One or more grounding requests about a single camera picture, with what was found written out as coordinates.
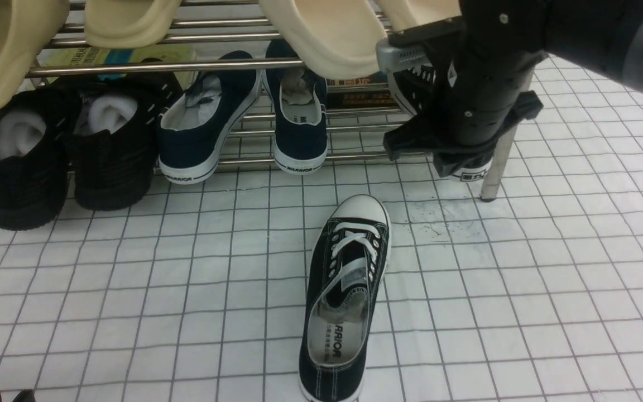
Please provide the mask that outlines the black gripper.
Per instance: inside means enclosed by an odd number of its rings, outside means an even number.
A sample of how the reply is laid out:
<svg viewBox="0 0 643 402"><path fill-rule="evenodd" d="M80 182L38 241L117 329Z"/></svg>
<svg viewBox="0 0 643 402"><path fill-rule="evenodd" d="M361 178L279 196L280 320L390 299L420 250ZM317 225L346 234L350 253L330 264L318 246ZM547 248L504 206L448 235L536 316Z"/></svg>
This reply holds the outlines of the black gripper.
<svg viewBox="0 0 643 402"><path fill-rule="evenodd" d="M393 162L404 153L444 155L444 163L464 162L495 153L503 135L523 121L534 120L543 102L528 90L534 68L546 53L518 51L482 57L462 51L449 66L440 94L442 115L416 115L383 135L383 148Z"/></svg>

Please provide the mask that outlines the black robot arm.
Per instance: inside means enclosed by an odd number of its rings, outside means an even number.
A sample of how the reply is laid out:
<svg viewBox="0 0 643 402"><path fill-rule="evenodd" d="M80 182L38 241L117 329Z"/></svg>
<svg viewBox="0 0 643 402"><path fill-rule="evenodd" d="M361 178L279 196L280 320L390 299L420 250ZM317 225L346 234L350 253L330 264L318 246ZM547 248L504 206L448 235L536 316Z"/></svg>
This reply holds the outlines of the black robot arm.
<svg viewBox="0 0 643 402"><path fill-rule="evenodd" d="M458 16L393 30L377 43L388 76L430 64L419 111L386 132L390 160L424 153L441 178L477 180L500 139L538 117L526 90L549 54L643 92L643 1L461 1Z"/></svg>

